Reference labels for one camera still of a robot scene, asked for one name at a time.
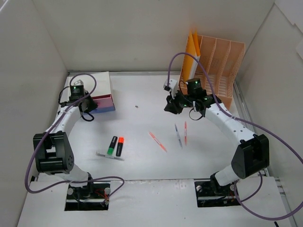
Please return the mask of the pink drawer with knob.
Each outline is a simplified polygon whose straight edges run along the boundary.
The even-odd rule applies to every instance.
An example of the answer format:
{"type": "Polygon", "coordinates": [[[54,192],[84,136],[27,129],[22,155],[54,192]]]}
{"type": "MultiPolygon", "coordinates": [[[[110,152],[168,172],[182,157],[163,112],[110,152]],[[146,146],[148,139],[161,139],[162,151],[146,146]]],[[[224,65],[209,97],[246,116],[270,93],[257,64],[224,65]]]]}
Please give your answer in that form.
{"type": "Polygon", "coordinates": [[[111,94],[92,97],[98,108],[114,107],[114,100],[111,94]]]}

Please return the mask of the orange cap black highlighter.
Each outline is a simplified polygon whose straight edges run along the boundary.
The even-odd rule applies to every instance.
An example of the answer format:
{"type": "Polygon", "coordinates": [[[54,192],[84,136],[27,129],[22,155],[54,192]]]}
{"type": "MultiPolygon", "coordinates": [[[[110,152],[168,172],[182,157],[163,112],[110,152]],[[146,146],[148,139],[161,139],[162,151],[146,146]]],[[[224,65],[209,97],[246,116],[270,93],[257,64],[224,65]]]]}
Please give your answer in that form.
{"type": "Polygon", "coordinates": [[[118,143],[117,143],[117,148],[116,148],[116,156],[117,157],[121,157],[123,144],[124,144],[124,137],[119,137],[118,143]]]}

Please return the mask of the green cap black highlighter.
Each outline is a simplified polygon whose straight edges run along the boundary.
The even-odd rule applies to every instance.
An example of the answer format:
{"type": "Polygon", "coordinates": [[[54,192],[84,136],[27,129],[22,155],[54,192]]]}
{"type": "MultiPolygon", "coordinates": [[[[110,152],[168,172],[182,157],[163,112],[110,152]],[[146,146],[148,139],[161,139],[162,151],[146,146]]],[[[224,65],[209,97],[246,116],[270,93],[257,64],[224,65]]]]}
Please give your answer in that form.
{"type": "Polygon", "coordinates": [[[117,140],[118,140],[117,136],[113,136],[112,137],[110,145],[109,145],[108,150],[107,150],[107,154],[108,155],[112,155],[113,154],[115,146],[116,146],[116,143],[117,143],[117,140]]]}

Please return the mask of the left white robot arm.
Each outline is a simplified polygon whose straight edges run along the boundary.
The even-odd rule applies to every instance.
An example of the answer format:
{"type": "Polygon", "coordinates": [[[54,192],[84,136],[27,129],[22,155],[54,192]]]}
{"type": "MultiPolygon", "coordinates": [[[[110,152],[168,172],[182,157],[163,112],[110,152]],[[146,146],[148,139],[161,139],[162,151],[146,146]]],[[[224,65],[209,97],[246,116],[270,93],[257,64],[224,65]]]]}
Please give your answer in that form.
{"type": "Polygon", "coordinates": [[[58,176],[77,187],[78,194],[87,199],[95,187],[89,183],[91,175],[81,170],[74,160],[69,134],[75,123],[97,108],[97,104],[83,85],[71,85],[68,102],[61,103],[60,111],[52,125],[33,137],[36,169],[40,173],[58,176]]]}

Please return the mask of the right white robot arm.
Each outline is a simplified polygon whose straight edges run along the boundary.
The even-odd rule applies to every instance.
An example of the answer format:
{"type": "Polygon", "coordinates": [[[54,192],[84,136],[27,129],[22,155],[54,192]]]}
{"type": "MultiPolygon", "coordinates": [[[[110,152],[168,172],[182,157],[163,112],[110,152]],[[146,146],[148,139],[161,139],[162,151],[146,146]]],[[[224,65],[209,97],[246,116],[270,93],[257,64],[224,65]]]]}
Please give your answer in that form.
{"type": "Polygon", "coordinates": [[[199,112],[216,125],[235,147],[231,164],[210,177],[209,188],[213,194],[220,195],[227,185],[269,166],[269,140],[264,134],[255,134],[232,117],[216,95],[206,93],[200,79],[190,79],[186,86],[189,92],[184,95],[176,80],[165,81],[163,88],[169,95],[164,110],[173,114],[180,114],[184,108],[199,112]]]}

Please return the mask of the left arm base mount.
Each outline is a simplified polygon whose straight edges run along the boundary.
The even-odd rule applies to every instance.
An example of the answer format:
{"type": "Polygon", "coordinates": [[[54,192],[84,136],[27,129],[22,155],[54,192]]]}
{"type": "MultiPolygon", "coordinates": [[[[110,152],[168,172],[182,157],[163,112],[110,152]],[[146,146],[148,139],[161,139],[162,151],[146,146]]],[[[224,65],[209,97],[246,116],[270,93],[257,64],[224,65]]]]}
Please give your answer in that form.
{"type": "Polygon", "coordinates": [[[65,211],[108,210],[110,182],[88,183],[83,187],[69,185],[65,201],[65,211]]]}

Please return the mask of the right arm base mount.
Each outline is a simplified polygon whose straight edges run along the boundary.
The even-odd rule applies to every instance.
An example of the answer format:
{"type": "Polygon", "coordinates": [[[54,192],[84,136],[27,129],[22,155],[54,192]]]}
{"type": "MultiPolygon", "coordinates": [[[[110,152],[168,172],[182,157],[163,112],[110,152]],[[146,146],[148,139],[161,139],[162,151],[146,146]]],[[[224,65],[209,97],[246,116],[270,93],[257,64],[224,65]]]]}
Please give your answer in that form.
{"type": "Polygon", "coordinates": [[[234,183],[223,186],[218,193],[210,181],[194,181],[198,208],[240,206],[234,194],[234,183]]]}

